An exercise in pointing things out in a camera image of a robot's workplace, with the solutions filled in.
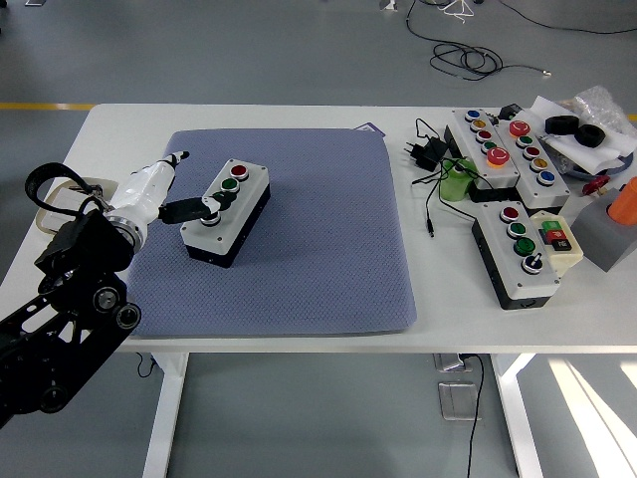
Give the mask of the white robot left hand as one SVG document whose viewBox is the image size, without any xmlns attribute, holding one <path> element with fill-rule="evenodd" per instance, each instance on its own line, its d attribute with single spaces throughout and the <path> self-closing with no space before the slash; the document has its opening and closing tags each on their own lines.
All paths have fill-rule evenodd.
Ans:
<svg viewBox="0 0 637 478">
<path fill-rule="evenodd" d="M 188 151 L 176 151 L 132 173 L 117 188 L 106 218 L 128 226 L 133 232 L 145 232 L 156 219 L 166 224 L 213 219 L 228 203 L 226 199 L 202 196 L 166 203 L 176 168 L 189 155 Z"/>
</svg>

